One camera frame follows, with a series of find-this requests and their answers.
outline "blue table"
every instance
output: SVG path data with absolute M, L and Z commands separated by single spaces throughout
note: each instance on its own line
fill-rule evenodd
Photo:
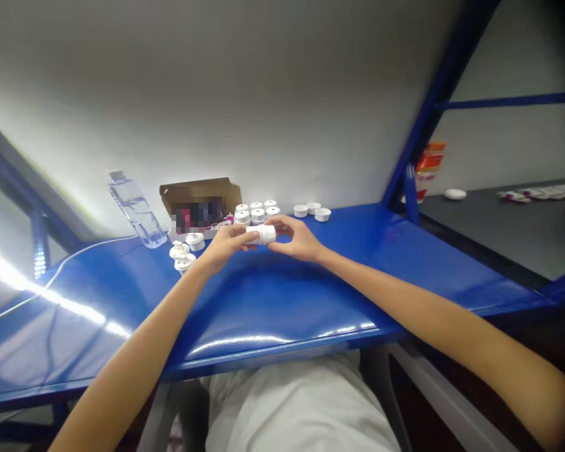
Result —
M 306 223 L 331 249 L 482 316 L 553 304 L 379 204 L 336 209 L 328 223 L 313 217 Z M 169 249 L 149 250 L 138 239 L 94 247 L 65 266 L 50 296 L 1 318 L 0 408 L 49 403 L 87 387 L 180 277 Z M 400 333 L 393 319 L 329 272 L 263 248 L 233 256 L 209 281 L 163 378 L 312 357 Z

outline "cardboard box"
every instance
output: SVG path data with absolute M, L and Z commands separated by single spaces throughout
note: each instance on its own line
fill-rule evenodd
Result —
M 228 214 L 242 203 L 240 187 L 228 178 L 165 184 L 159 194 L 172 219 L 168 237 L 181 242 L 191 232 L 212 239 L 219 226 L 232 223 Z

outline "water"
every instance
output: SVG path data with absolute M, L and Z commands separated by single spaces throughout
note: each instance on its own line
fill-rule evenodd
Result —
M 155 214 L 136 182 L 127 179 L 121 171 L 110 173 L 110 177 L 109 192 L 130 221 L 144 246 L 157 248 L 163 245 L 168 238 L 159 226 Z

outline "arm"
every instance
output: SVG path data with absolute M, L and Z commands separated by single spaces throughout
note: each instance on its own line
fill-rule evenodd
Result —
M 258 232 L 220 229 L 212 243 L 83 393 L 50 452 L 112 451 L 161 375 L 180 328 L 210 277 Z
M 485 381 L 547 450 L 565 440 L 565 375 L 472 312 L 429 291 L 358 264 L 322 246 L 299 220 L 272 217 L 291 243 L 270 244 L 312 261 L 360 291 L 411 333 Z

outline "brown cardboard box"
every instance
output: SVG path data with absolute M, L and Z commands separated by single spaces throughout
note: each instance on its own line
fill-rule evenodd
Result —
M 234 208 L 242 203 L 240 195 L 240 187 L 230 183 L 228 178 L 205 179 L 200 181 L 179 182 L 173 184 L 165 184 L 159 187 L 161 201 L 170 215 L 176 215 L 176 209 L 181 204 L 197 204 L 211 203 L 208 218 L 193 218 L 199 220 L 193 226 L 198 227 L 192 232 L 203 232 L 206 239 L 212 239 L 217 228 L 209 227 L 207 222 L 215 221 L 219 218 L 226 219 L 228 213 L 234 213 Z M 184 241 L 188 231 L 176 230 L 176 224 L 173 222 L 169 232 L 171 240 Z

